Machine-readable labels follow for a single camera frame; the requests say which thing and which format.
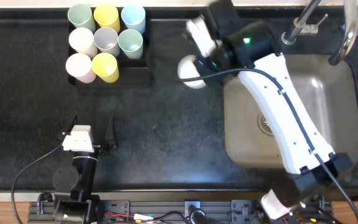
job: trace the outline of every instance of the black countertop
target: black countertop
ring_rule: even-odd
[[[277,37],[301,9],[243,9],[246,22],[265,19]],[[300,37],[285,54],[331,54],[342,40],[342,9],[319,9],[310,22],[329,18],[319,34]],[[64,9],[0,11],[0,190],[8,190],[27,164],[56,147],[58,134],[74,115],[94,134],[106,130],[114,115],[119,149],[100,156],[94,190],[236,189],[270,187],[277,169],[245,169],[224,149],[223,90],[200,90],[177,82],[177,64],[196,52],[182,36],[183,20],[196,9],[148,9],[150,88],[80,91],[67,82],[68,21]],[[358,41],[346,59],[354,69],[358,93]],[[52,190],[52,174],[71,164],[58,152],[19,179],[19,190]],[[342,184],[358,189],[358,165]]]

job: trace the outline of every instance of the yellow cup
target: yellow cup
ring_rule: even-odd
[[[113,4],[102,4],[94,10],[94,19],[100,27],[110,27],[116,32],[119,32],[119,14],[118,10]]]
[[[109,53],[100,53],[92,60],[92,70],[107,83],[117,81],[119,77],[117,59]]]

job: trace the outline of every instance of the black tray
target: black tray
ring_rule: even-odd
[[[125,23],[123,23],[121,17],[120,25],[121,29],[118,32],[118,35],[127,29]],[[100,28],[99,24],[95,21],[96,30]],[[76,27],[70,23],[68,30],[71,33]],[[77,86],[78,88],[100,88],[100,89],[109,89],[109,88],[146,88],[151,84],[151,74],[148,68],[148,59],[149,59],[149,22],[146,22],[146,30],[142,34],[143,36],[143,55],[140,59],[129,59],[125,53],[121,50],[120,54],[116,57],[119,78],[114,83],[106,83],[99,76],[96,76],[95,80],[91,83],[83,83],[78,81],[75,77],[68,75],[68,82],[72,85]],[[70,45],[68,45],[68,56],[77,53]]]

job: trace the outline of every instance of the wooden floor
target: wooden floor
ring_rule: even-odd
[[[16,207],[23,223],[27,223],[26,220],[29,203],[17,202]],[[350,224],[356,223],[354,214],[346,202],[334,202],[333,207],[334,215],[339,221]],[[10,202],[0,202],[0,224],[5,223],[17,223],[15,216],[13,215],[12,205]]]

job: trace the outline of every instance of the white cup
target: white cup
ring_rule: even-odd
[[[125,6],[121,18],[128,29],[134,29],[141,34],[146,30],[146,12],[142,6]]]
[[[91,83],[96,78],[91,59],[81,53],[73,54],[67,59],[66,71],[83,83]]]
[[[117,57],[119,55],[118,34],[110,27],[98,29],[93,36],[94,44],[103,53],[109,53]]]
[[[118,37],[118,45],[129,59],[139,59],[143,55],[143,37],[136,30],[122,31]]]
[[[84,27],[77,28],[68,37],[68,43],[78,53],[83,53],[93,58],[98,54],[98,48],[93,43],[92,32]]]
[[[86,4],[72,6],[67,12],[67,18],[77,28],[84,27],[92,32],[96,30],[92,10]]]

